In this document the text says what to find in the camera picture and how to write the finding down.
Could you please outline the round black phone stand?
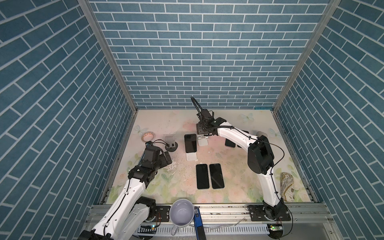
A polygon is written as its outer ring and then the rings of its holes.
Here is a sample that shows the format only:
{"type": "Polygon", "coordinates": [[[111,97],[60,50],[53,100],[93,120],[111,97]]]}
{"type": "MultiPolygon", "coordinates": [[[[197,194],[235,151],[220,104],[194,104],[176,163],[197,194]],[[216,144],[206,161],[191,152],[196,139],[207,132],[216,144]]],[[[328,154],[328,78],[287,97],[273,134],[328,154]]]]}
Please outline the round black phone stand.
{"type": "Polygon", "coordinates": [[[165,142],[166,142],[166,151],[168,152],[175,152],[178,148],[178,143],[176,142],[176,139],[174,136],[165,136],[165,142]]]}

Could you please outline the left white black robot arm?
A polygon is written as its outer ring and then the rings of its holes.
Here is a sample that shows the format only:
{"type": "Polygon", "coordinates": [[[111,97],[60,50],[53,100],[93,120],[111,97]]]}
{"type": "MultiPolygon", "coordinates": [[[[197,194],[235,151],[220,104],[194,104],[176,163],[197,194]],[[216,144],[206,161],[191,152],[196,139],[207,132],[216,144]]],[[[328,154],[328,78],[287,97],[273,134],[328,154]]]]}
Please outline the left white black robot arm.
{"type": "Polygon", "coordinates": [[[169,152],[153,145],[146,146],[144,153],[133,169],[118,198],[102,219],[90,230],[83,230],[79,240],[128,240],[145,221],[156,220],[159,226],[161,215],[157,213],[156,200],[143,197],[143,192],[155,178],[159,169],[172,164],[169,152]]]}

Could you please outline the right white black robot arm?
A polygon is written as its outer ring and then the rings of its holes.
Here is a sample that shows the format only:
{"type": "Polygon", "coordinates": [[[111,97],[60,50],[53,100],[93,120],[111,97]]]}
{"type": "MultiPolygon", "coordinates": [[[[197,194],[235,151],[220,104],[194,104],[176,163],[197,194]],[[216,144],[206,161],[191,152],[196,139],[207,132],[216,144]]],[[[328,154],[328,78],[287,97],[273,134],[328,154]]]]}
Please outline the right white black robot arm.
{"type": "Polygon", "coordinates": [[[266,136],[254,136],[242,131],[223,118],[214,118],[214,113],[197,107],[197,132],[199,135],[223,137],[240,146],[248,154],[247,164],[259,178],[263,191],[263,205],[266,218],[276,220],[286,212],[284,200],[275,184],[274,153],[266,136]]]}

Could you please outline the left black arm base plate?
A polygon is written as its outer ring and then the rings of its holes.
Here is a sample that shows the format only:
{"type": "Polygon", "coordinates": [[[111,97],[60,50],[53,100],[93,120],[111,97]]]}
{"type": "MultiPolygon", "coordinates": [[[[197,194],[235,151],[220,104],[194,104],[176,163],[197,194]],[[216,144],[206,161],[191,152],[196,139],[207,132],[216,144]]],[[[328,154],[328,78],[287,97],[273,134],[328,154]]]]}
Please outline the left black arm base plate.
{"type": "Polygon", "coordinates": [[[158,205],[156,207],[150,207],[149,216],[146,222],[155,222],[158,217],[158,222],[170,221],[170,208],[168,205],[158,205]]]}

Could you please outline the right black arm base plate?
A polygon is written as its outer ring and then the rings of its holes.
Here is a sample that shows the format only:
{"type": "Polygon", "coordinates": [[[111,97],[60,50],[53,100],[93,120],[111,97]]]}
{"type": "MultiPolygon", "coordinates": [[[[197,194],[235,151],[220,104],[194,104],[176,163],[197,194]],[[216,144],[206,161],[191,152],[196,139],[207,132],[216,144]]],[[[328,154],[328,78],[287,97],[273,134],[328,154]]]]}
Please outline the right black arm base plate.
{"type": "Polygon", "coordinates": [[[262,205],[248,205],[251,221],[290,221],[291,214],[285,204],[279,203],[272,207],[265,202],[262,205]]]}

